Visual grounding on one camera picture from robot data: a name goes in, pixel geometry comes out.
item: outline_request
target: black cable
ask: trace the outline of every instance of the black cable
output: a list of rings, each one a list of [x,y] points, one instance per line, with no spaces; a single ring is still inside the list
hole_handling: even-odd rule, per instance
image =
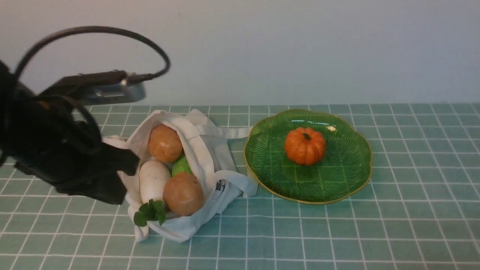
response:
[[[102,34],[114,34],[114,35],[119,35],[119,36],[124,36],[124,37],[130,37],[132,39],[138,40],[150,48],[152,48],[155,52],[157,52],[165,61],[165,67],[161,69],[160,71],[154,73],[154,74],[140,74],[140,75],[135,75],[131,83],[140,83],[143,81],[148,81],[152,80],[155,78],[158,78],[165,73],[168,72],[170,69],[170,59],[168,58],[168,55],[160,48],[155,42],[151,41],[150,39],[121,28],[115,28],[115,27],[108,27],[108,26],[81,26],[81,27],[73,27],[73,28],[68,28],[65,30],[58,31],[56,33],[53,33],[51,35],[48,35],[35,43],[28,51],[27,53],[22,57],[20,62],[18,63],[17,68],[15,69],[15,72],[13,74],[13,88],[12,89],[7,89],[6,93],[6,99],[5,99],[5,104],[4,104],[4,119],[3,119],[3,132],[5,135],[8,135],[8,129],[10,127],[10,115],[12,113],[12,101],[16,98],[17,94],[17,87],[16,85],[19,82],[20,76],[22,75],[22,72],[25,70],[25,67],[27,66],[28,62],[35,56],[35,54],[40,51],[43,47],[46,45],[52,43],[55,40],[68,37],[68,36],[73,36],[73,35],[79,35],[79,34],[88,34],[88,33],[102,33]],[[3,165],[8,157],[8,139],[5,139],[2,142],[2,153],[0,156],[0,166]]]

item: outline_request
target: leaf-shaped plate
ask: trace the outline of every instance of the leaf-shaped plate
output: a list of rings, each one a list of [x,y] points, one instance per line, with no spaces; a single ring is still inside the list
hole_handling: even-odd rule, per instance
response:
[[[320,131],[327,142],[321,162],[299,166],[288,160],[287,134],[298,127]],[[372,175],[372,149],[341,118],[308,110],[288,110],[256,124],[245,146],[245,161],[265,189],[292,201],[328,204],[361,190]]]

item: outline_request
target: tiled surface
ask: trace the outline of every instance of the tiled surface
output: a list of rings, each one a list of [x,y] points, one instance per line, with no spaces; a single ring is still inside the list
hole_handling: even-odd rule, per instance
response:
[[[129,137],[153,110],[192,108],[252,126],[289,106],[90,108],[104,135]],[[0,170],[0,269],[480,269],[480,104],[290,106],[331,112],[368,138],[371,182],[327,206],[271,196],[234,200],[190,241],[134,243],[127,205],[57,194]],[[230,141],[246,173],[245,140]]]

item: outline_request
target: white tote bag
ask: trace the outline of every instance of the white tote bag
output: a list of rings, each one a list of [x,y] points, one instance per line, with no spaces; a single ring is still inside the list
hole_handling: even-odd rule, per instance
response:
[[[152,157],[148,150],[148,140],[153,127],[164,124],[177,131],[183,151],[192,173],[202,186],[204,206],[188,217],[167,219],[161,226],[158,222],[148,221],[147,226],[133,224],[133,215],[142,204],[138,172],[140,166]],[[135,176],[119,172],[127,188],[126,201],[130,205],[128,215],[132,220],[135,239],[140,242],[148,238],[148,228],[175,242],[190,239],[204,223],[216,213],[221,213],[241,192],[244,196],[253,196],[257,191],[257,182],[236,172],[233,158],[228,148],[228,139],[245,138],[249,128],[220,128],[203,113],[192,110],[186,116],[163,110],[152,112],[126,141],[110,136],[103,141],[112,146],[130,149],[139,158],[140,163]]]

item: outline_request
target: orange pumpkin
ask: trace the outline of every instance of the orange pumpkin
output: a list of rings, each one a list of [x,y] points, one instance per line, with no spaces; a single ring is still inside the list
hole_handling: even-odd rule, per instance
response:
[[[325,155],[324,136],[310,127],[292,130],[285,140],[287,157],[298,165],[313,165]]]

